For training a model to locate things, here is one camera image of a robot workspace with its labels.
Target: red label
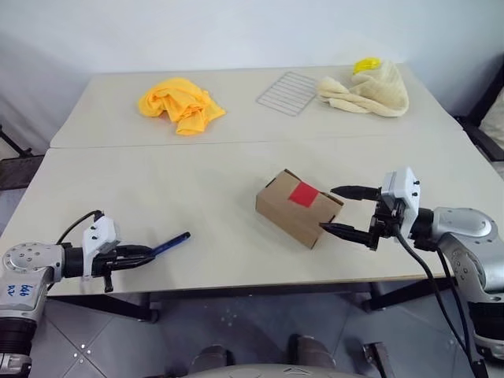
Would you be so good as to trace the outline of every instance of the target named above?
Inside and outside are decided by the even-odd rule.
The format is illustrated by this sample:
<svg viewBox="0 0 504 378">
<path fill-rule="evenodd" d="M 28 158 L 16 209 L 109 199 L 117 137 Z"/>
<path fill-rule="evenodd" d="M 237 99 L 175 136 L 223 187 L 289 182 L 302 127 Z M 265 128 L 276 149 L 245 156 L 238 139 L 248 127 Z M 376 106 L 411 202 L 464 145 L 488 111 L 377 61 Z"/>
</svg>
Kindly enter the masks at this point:
<svg viewBox="0 0 504 378">
<path fill-rule="evenodd" d="M 305 207 L 310 207 L 318 195 L 318 190 L 307 183 L 299 183 L 292 191 L 289 200 Z"/>
</svg>

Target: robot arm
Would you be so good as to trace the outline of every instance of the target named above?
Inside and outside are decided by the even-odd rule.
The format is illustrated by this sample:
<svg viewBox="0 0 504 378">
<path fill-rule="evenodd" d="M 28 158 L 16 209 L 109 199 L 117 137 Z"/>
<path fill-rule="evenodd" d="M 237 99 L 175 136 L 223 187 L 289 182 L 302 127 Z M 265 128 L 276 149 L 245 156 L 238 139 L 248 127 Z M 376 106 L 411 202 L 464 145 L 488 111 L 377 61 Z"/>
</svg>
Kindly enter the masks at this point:
<svg viewBox="0 0 504 378">
<path fill-rule="evenodd" d="M 504 243 L 489 216 L 474 209 L 419 208 L 420 182 L 409 168 L 388 173 L 377 189 L 337 187 L 331 192 L 376 201 L 376 209 L 367 232 L 333 223 L 321 224 L 325 231 L 376 250 L 380 237 L 396 237 L 399 227 L 417 249 L 440 250 L 468 301 L 478 352 L 504 360 Z"/>
<path fill-rule="evenodd" d="M 0 277 L 0 377 L 27 377 L 30 350 L 50 287 L 63 278 L 103 277 L 105 293 L 113 290 L 114 270 L 135 268 L 153 261 L 160 252 L 187 239 L 186 232 L 155 250 L 147 246 L 118 246 L 112 219 L 96 212 L 84 231 L 83 247 L 70 243 L 22 243 L 3 256 Z"/>
</svg>

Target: white table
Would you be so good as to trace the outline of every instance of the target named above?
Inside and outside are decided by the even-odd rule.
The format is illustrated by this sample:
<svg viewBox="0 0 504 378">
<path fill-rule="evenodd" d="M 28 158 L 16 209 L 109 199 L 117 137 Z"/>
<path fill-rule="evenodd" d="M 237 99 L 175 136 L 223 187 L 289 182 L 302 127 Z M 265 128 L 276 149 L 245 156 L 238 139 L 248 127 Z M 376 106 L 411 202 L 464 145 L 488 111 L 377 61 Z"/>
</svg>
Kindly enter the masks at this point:
<svg viewBox="0 0 504 378">
<path fill-rule="evenodd" d="M 414 74 L 404 65 L 399 68 L 410 101 L 408 112 L 399 118 L 346 113 L 317 99 L 297 117 L 289 117 L 255 101 L 287 71 L 317 80 L 332 76 L 350 86 L 350 66 L 98 75 L 50 145 L 76 148 L 235 143 L 412 133 L 439 135 L 461 130 Z M 167 117 L 142 116 L 137 107 L 139 98 L 156 83 L 174 76 L 186 77 L 208 90 L 228 113 L 211 122 L 207 132 L 190 137 L 176 135 L 175 125 Z"/>
<path fill-rule="evenodd" d="M 115 292 L 421 278 L 392 240 L 377 252 L 324 234 L 308 250 L 254 211 L 255 195 L 289 168 L 328 190 L 377 187 L 401 165 L 421 180 L 421 205 L 473 207 L 504 229 L 504 183 L 464 132 L 269 143 L 51 149 L 0 239 L 53 243 L 80 215 L 103 209 L 126 243 L 192 238 L 149 265 L 113 274 Z M 345 201 L 338 222 L 367 230 L 373 202 Z M 82 228 L 69 240 L 80 245 Z M 420 252 L 434 273 L 436 255 Z M 99 294 L 102 280 L 64 280 L 52 295 Z"/>
</svg>

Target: floor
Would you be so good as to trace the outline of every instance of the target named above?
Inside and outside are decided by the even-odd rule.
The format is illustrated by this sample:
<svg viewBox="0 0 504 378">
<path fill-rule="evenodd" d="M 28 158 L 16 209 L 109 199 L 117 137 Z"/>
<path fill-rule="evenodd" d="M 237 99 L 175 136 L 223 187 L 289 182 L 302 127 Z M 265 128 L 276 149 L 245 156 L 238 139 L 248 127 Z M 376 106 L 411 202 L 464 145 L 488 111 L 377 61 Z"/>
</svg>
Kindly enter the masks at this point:
<svg viewBox="0 0 504 378">
<path fill-rule="evenodd" d="M 443 293 L 450 313 L 454 304 Z M 122 299 L 134 302 L 136 295 Z M 385 342 L 397 377 L 470 377 L 432 298 L 365 313 L 355 295 L 311 294 L 184 299 L 162 303 L 156 324 L 49 300 L 33 342 L 31 378 L 182 376 L 204 347 L 219 343 L 236 363 L 285 362 L 289 335 L 312 335 L 342 372 L 379 377 L 361 344 Z"/>
</svg>

